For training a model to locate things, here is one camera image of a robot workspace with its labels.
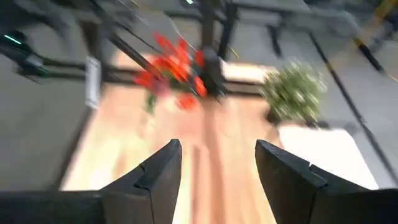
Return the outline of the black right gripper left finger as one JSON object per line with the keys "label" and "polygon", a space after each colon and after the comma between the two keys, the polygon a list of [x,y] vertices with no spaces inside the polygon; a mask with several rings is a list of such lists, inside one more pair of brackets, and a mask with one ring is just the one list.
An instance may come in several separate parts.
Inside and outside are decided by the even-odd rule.
{"label": "black right gripper left finger", "polygon": [[99,190],[0,192],[0,224],[172,224],[181,175],[172,139]]}

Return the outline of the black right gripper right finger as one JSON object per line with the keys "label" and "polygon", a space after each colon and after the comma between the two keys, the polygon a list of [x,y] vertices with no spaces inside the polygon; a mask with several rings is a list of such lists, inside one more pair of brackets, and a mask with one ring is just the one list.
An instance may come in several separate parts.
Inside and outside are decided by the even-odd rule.
{"label": "black right gripper right finger", "polygon": [[398,224],[398,189],[366,189],[265,140],[255,158],[277,224]]}

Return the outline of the green potted plant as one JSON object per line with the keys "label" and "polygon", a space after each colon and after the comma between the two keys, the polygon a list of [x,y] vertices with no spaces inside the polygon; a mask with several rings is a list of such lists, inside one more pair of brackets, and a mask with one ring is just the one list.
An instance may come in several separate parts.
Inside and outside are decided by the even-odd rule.
{"label": "green potted plant", "polygon": [[291,60],[277,70],[267,72],[260,94],[269,105],[266,120],[316,121],[320,97],[327,90],[323,75],[306,63]]}

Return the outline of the wooden shelf black metal frame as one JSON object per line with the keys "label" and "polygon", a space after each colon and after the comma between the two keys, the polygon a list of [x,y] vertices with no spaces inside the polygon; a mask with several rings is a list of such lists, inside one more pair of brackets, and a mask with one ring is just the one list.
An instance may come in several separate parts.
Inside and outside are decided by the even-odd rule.
{"label": "wooden shelf black metal frame", "polygon": [[286,124],[277,130],[286,151],[367,189],[379,188],[354,139],[344,129]]}

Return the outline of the silver aluminium rail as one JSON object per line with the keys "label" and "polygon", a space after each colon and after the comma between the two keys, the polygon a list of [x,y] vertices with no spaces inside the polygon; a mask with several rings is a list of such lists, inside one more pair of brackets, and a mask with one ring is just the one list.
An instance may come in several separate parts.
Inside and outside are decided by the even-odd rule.
{"label": "silver aluminium rail", "polygon": [[87,56],[85,65],[85,105],[97,109],[101,96],[101,62]]}

